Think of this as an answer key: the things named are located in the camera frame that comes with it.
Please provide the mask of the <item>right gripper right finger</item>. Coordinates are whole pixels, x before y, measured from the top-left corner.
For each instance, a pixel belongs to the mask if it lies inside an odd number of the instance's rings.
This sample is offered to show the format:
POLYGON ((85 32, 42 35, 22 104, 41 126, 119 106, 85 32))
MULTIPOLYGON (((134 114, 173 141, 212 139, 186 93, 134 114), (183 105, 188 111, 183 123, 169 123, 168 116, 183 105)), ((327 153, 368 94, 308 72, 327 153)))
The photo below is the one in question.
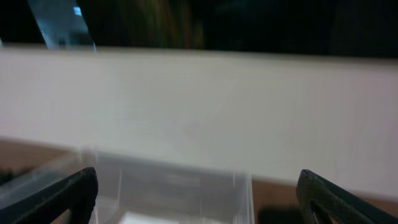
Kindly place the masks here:
POLYGON ((305 223, 397 224, 397 217, 308 169, 300 173, 296 194, 305 223))

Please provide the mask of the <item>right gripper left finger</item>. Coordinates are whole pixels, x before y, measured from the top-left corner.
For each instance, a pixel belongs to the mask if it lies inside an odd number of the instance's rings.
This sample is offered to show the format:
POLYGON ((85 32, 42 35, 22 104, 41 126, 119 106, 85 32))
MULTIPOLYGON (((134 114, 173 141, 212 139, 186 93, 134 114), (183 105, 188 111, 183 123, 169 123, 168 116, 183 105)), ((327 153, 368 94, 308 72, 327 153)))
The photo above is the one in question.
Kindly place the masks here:
POLYGON ((86 167, 1 209, 1 223, 52 223, 68 210, 67 223, 88 224, 97 195, 98 179, 95 168, 86 167))

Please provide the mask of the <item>black taped cloth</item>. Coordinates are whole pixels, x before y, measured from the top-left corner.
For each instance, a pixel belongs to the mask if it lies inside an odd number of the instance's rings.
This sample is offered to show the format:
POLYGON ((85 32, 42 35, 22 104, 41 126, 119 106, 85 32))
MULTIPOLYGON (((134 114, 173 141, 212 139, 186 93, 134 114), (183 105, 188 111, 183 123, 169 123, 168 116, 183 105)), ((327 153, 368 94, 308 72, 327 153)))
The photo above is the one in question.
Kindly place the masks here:
POLYGON ((258 224, 304 224, 298 208, 263 207, 258 213, 258 224))

